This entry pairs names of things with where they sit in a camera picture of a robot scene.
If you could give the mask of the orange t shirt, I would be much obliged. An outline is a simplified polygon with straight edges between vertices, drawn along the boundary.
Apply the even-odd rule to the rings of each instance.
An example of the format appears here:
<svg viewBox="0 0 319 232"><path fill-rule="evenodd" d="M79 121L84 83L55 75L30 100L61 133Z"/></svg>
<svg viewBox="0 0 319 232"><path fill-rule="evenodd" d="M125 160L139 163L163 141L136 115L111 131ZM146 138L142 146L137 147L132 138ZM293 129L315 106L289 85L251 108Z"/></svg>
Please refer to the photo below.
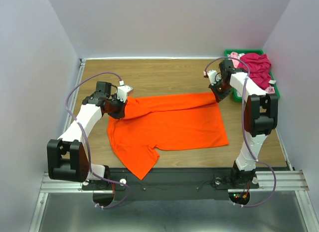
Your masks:
<svg viewBox="0 0 319 232"><path fill-rule="evenodd" d="M124 118L110 118L107 134L115 155L140 180L160 158L157 149L181 151L229 144L212 93L129 97Z"/></svg>

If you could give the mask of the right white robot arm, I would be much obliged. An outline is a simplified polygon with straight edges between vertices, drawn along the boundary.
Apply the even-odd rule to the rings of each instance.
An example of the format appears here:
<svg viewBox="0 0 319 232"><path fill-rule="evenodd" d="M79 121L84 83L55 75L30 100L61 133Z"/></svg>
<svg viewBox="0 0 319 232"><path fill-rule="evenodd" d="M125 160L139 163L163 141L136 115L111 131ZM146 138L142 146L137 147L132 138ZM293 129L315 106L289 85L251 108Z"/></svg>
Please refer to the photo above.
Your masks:
<svg viewBox="0 0 319 232"><path fill-rule="evenodd" d="M216 102L236 89L242 97L241 124L243 145L233 164L229 181L235 187L256 182L256 165L264 141L278 123L278 97L261 89L251 78L248 65L235 68L232 57L221 57L218 70L205 68L203 75Z"/></svg>

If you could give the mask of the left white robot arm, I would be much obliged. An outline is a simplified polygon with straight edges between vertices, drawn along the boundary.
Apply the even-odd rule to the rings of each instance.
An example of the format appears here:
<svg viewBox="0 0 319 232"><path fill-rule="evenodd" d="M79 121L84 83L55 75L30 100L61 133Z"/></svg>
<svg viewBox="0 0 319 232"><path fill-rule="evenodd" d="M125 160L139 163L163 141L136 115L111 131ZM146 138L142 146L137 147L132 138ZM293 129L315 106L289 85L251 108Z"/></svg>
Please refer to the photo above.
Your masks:
<svg viewBox="0 0 319 232"><path fill-rule="evenodd" d="M51 179L80 183L93 181L100 189L110 185L109 167L91 162L88 136L104 114L114 119L124 118L133 88L123 81L112 93L114 87L112 83L98 81L95 92L82 101L78 115L73 115L73 122L66 131L58 139L48 142L48 175Z"/></svg>

